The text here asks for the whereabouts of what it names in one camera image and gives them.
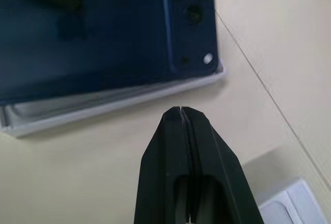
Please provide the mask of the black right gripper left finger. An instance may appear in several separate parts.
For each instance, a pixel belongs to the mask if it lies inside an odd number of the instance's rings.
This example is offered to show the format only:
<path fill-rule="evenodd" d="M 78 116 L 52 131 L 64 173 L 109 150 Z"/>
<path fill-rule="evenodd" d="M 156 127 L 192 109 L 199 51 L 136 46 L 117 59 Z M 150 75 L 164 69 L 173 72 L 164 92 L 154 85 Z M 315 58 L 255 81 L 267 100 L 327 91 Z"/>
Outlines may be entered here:
<path fill-rule="evenodd" d="M 189 175 L 186 123 L 179 107 L 167 110 L 140 164 L 134 224 L 175 224 L 176 186 Z"/>

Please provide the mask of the white phone box lid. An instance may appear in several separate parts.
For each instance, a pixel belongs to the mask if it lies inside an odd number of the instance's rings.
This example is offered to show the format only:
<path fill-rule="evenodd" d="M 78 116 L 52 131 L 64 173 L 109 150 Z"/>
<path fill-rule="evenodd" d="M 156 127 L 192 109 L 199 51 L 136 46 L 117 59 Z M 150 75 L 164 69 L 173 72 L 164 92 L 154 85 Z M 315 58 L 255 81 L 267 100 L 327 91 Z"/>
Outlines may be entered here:
<path fill-rule="evenodd" d="M 264 224 L 331 224 L 301 177 L 275 183 L 255 199 Z"/>

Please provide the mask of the white phone box base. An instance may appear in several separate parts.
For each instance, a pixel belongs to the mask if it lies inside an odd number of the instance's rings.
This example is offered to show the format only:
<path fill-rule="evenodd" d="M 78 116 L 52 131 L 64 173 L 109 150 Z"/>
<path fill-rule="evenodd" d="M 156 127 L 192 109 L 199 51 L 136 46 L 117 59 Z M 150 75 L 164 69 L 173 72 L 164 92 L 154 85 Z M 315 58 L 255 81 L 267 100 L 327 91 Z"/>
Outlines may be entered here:
<path fill-rule="evenodd" d="M 211 85 L 224 76 L 223 61 L 206 77 L 0 106 L 0 131 L 23 137 L 49 128 Z"/>

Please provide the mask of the dark blue smartphone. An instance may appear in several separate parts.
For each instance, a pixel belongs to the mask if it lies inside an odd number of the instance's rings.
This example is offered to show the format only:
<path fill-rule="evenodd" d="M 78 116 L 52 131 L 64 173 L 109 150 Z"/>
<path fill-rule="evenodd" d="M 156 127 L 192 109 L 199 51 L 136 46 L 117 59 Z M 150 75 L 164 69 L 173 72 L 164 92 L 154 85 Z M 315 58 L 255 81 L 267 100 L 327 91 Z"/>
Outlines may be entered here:
<path fill-rule="evenodd" d="M 0 0 L 0 104 L 218 67 L 215 0 Z"/>

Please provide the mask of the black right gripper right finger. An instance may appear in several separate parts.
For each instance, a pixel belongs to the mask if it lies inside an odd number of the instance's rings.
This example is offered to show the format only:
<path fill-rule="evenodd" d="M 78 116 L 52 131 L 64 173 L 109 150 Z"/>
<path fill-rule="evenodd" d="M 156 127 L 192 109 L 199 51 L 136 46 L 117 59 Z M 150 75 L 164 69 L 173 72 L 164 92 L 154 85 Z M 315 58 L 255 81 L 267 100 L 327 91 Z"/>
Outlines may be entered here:
<path fill-rule="evenodd" d="M 204 113 L 182 108 L 193 159 L 193 224 L 264 224 L 234 152 Z"/>

